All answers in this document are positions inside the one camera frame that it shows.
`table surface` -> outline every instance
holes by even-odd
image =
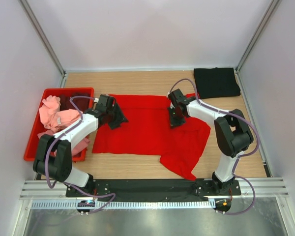
[[[131,71],[131,72],[81,72],[69,73],[66,88],[93,87],[95,96],[100,94],[149,94],[166,96],[172,85],[179,79],[193,79],[193,71]],[[192,86],[188,81],[179,83],[184,94],[192,93]],[[227,98],[210,98],[206,103],[227,110],[235,108],[248,114],[241,96]],[[159,163],[160,156],[133,154],[93,154],[91,152],[96,132],[90,134],[91,143],[84,162],[74,166],[92,174],[94,178],[136,179],[136,178],[180,178]],[[253,150],[255,142],[248,151]],[[197,178],[209,178],[217,168],[221,152],[217,146],[214,127],[206,148],[198,164],[192,171]],[[244,177],[266,177],[261,156],[256,152],[252,156],[244,157],[236,170],[236,174]]]

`red fabric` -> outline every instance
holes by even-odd
[[[186,118],[182,126],[170,128],[170,100],[164,96],[112,95],[128,123],[111,130],[100,127],[93,153],[160,155],[170,171],[195,180],[191,171],[198,163],[210,134],[210,127],[196,118]]]

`pile of clothes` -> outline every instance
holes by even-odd
[[[74,96],[89,96],[87,93],[73,93]],[[54,135],[55,133],[65,129],[80,118],[79,112],[73,107],[70,102],[70,97],[65,95],[49,96],[44,99],[43,105],[39,108],[40,122],[44,125],[47,131],[39,133],[40,138],[44,134]],[[81,112],[89,108],[89,100],[84,98],[74,99],[74,104]],[[72,150],[73,157],[80,157],[81,151],[90,143],[88,138],[81,140]]]

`wire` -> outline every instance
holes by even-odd
[[[66,133],[68,133],[68,132],[72,131],[73,129],[75,129],[76,127],[78,127],[82,123],[82,121],[83,121],[83,114],[82,114],[82,112],[79,110],[79,108],[73,102],[73,99],[75,99],[75,98],[87,98],[87,99],[96,101],[96,98],[94,98],[94,97],[87,97],[87,96],[74,96],[74,97],[71,97],[70,98],[70,102],[71,102],[72,106],[78,111],[78,113],[80,115],[80,120],[75,125],[73,125],[71,128],[69,128],[66,131]],[[52,185],[50,183],[49,169],[48,169],[50,152],[52,151],[52,149],[55,146],[55,144],[60,140],[60,138],[62,138],[66,133],[63,132],[57,138],[55,138],[55,140],[51,143],[51,145],[49,146],[49,148],[47,150],[47,153],[46,153],[46,159],[45,159],[45,176],[46,176],[46,181],[47,181],[47,184],[48,184],[49,188],[54,188],[54,186],[55,186],[55,184],[57,182],[57,181],[55,181]],[[72,188],[76,189],[77,191],[79,191],[80,193],[82,193],[83,195],[88,196],[88,197],[92,197],[92,198],[106,198],[106,197],[110,197],[111,196],[111,198],[109,199],[109,201],[106,204],[104,204],[103,206],[101,206],[98,209],[95,209],[95,210],[90,211],[89,214],[92,214],[92,213],[96,213],[96,212],[101,211],[105,206],[107,206],[110,202],[112,202],[114,200],[114,198],[116,197],[116,194],[115,193],[110,193],[110,194],[106,194],[106,195],[92,195],[92,194],[89,194],[89,193],[84,192],[79,187],[77,187],[77,186],[75,186],[73,184],[66,183],[66,182],[64,182],[64,184],[70,185]]]
[[[236,160],[236,162],[235,162],[235,164],[234,164],[234,166],[233,166],[233,169],[232,169],[232,174],[235,176],[235,178],[240,178],[240,179],[246,181],[246,182],[249,184],[249,186],[251,187],[251,190],[252,190],[252,193],[253,193],[253,199],[252,199],[252,202],[251,202],[250,206],[249,206],[247,209],[245,209],[245,210],[243,210],[243,211],[240,211],[240,212],[236,212],[236,213],[228,213],[228,212],[223,212],[223,211],[220,211],[220,210],[217,211],[217,212],[219,212],[219,213],[221,213],[221,214],[226,214],[226,215],[239,215],[239,214],[243,214],[243,213],[247,212],[248,210],[250,210],[250,209],[253,207],[253,205],[254,205],[254,203],[255,203],[255,201],[256,201],[256,192],[255,192],[255,189],[254,189],[254,187],[252,186],[252,184],[249,182],[249,180],[247,180],[247,179],[244,178],[244,177],[241,177],[241,176],[236,175],[236,174],[235,174],[235,170],[236,170],[236,167],[237,167],[237,165],[238,165],[238,163],[239,163],[240,158],[242,158],[242,157],[244,157],[244,156],[250,156],[250,155],[254,154],[254,153],[258,150],[259,145],[260,145],[260,137],[259,137],[259,134],[258,134],[256,128],[255,128],[255,127],[254,127],[249,121],[247,121],[245,118],[243,118],[243,117],[241,117],[241,116],[238,116],[238,115],[236,115],[236,114],[233,114],[233,113],[227,112],[227,111],[223,111],[223,110],[216,109],[216,108],[211,107],[211,106],[207,105],[206,103],[202,102],[202,101],[199,99],[199,97],[198,97],[197,87],[196,87],[195,83],[194,83],[192,80],[188,79],[188,78],[180,79],[180,80],[178,80],[176,83],[174,83],[174,85],[172,86],[172,88],[171,88],[171,90],[169,91],[169,93],[172,92],[173,88],[174,88],[178,83],[180,83],[181,81],[184,81],[184,80],[187,80],[187,81],[189,81],[189,82],[191,83],[191,85],[192,85],[192,87],[193,87],[193,90],[194,90],[194,92],[195,92],[196,100],[197,100],[197,102],[200,104],[200,106],[203,106],[203,107],[205,107],[205,108],[207,108],[207,109],[209,109],[209,110],[211,110],[211,111],[214,111],[214,112],[218,112],[218,113],[222,113],[222,114],[225,114],[225,115],[229,115],[229,116],[235,117],[235,118],[237,118],[237,119],[239,119],[239,120],[245,122],[245,123],[246,123],[246,124],[247,124],[247,125],[248,125],[248,126],[254,131],[254,133],[255,133],[255,136],[256,136],[256,142],[257,142],[257,144],[256,144],[256,146],[255,146],[255,149],[253,149],[251,152],[249,152],[249,153],[247,153],[247,154],[239,155],[239,156],[237,157],[237,160]]]

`red plastic bin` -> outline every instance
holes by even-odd
[[[69,97],[75,92],[88,93],[90,97],[94,97],[94,89],[93,88],[48,88],[44,91],[44,94],[40,100],[39,107],[43,105],[43,99],[48,96],[60,96],[61,94]],[[93,101],[89,101],[89,107],[91,108],[93,105]],[[43,124],[40,122],[39,112],[37,111],[36,118],[34,121],[33,128],[30,133],[29,142],[25,150],[24,160],[26,161],[34,161],[36,157],[37,147],[39,143],[38,134],[45,132],[47,129],[44,128]],[[87,149],[84,149],[81,152],[79,157],[74,156],[72,158],[73,161],[84,161]]]

